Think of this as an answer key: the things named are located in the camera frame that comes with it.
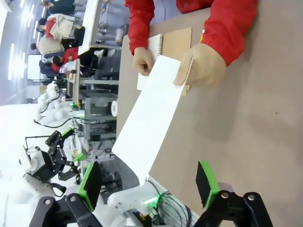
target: workbench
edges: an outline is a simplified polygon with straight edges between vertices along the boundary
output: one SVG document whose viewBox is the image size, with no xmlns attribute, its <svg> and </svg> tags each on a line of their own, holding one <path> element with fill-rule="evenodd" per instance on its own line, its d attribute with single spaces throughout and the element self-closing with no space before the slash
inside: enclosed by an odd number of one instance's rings
<svg viewBox="0 0 303 227">
<path fill-rule="evenodd" d="M 198 214 L 203 210 L 195 177 L 203 159 L 238 195 L 258 192 L 275 227 L 303 225 L 303 29 L 297 29 L 302 14 L 289 5 L 261 1 L 245 52 L 221 86 L 192 87 L 180 99 L 150 176 Z M 150 36 L 192 27 L 193 46 L 209 14 L 204 9 L 156 24 Z M 132 60 L 126 36 L 117 133 L 140 94 Z"/>
</svg>

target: spiral binding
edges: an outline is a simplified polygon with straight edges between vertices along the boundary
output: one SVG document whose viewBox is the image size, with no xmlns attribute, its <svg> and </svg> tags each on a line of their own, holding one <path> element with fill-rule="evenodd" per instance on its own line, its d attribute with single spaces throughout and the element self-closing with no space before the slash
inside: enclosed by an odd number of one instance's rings
<svg viewBox="0 0 303 227">
<path fill-rule="evenodd" d="M 162 55 L 162 49 L 163 49 L 163 34 L 160 34 L 158 56 Z"/>
</svg>

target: white paper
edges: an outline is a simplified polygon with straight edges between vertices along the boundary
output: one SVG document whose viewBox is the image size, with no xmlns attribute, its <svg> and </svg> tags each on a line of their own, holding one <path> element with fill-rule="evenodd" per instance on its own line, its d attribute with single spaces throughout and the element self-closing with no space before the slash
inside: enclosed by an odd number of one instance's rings
<svg viewBox="0 0 303 227">
<path fill-rule="evenodd" d="M 175 86 L 180 62 L 160 55 L 112 151 L 137 175 L 140 186 L 149 171 L 177 108 L 184 84 Z"/>
<path fill-rule="evenodd" d="M 152 57 L 153 62 L 155 62 L 157 60 L 158 56 L 159 56 L 161 36 L 162 36 L 162 34 L 159 34 L 159 35 L 155 35 L 153 37 L 150 37 L 148 39 L 147 50 L 151 53 L 151 57 Z M 137 90 L 140 90 L 140 91 L 143 90 L 147 79 L 148 79 L 147 76 L 143 76 L 141 73 L 138 73 Z"/>
</svg>

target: hand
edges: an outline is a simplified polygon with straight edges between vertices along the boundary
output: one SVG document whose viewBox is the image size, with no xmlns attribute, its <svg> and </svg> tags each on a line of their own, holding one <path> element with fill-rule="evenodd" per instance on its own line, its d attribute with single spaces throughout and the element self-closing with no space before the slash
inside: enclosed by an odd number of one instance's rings
<svg viewBox="0 0 303 227">
<path fill-rule="evenodd" d="M 148 76 L 152 70 L 153 61 L 151 53 L 144 47 L 134 50 L 133 68 L 144 76 Z"/>
<path fill-rule="evenodd" d="M 182 58 L 174 84 L 181 86 L 186 80 L 188 69 L 193 64 L 186 81 L 194 87 L 215 87 L 223 80 L 226 71 L 226 62 L 212 47 L 206 44 L 193 46 Z"/>
</svg>

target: red jacket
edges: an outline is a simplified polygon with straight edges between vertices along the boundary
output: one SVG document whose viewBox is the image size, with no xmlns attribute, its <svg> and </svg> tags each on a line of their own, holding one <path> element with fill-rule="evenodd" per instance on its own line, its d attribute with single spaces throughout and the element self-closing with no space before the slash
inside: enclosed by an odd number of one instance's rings
<svg viewBox="0 0 303 227">
<path fill-rule="evenodd" d="M 188 13 L 211 6 L 210 17 L 204 23 L 202 43 L 216 50 L 227 65 L 244 50 L 244 35 L 250 29 L 257 13 L 258 0 L 176 0 L 181 13 Z M 154 17 L 153 0 L 125 0 L 130 9 L 128 37 L 130 50 L 147 48 L 150 22 Z"/>
<path fill-rule="evenodd" d="M 72 57 L 72 61 L 79 58 L 77 47 L 72 47 L 72 48 L 70 48 L 70 49 L 68 49 L 64 52 L 64 54 L 62 56 L 63 57 L 63 61 L 62 61 L 63 65 L 68 63 L 68 58 L 70 56 Z M 52 63 L 52 68 L 55 72 L 59 73 L 61 66 L 57 66 L 55 63 Z"/>
<path fill-rule="evenodd" d="M 51 29 L 52 29 L 52 27 L 55 23 L 56 23 L 56 18 L 55 17 L 48 20 L 47 23 L 46 23 L 45 35 L 47 37 L 51 38 L 51 39 L 53 39 L 53 35 L 50 34 L 50 31 L 51 31 Z"/>
</svg>

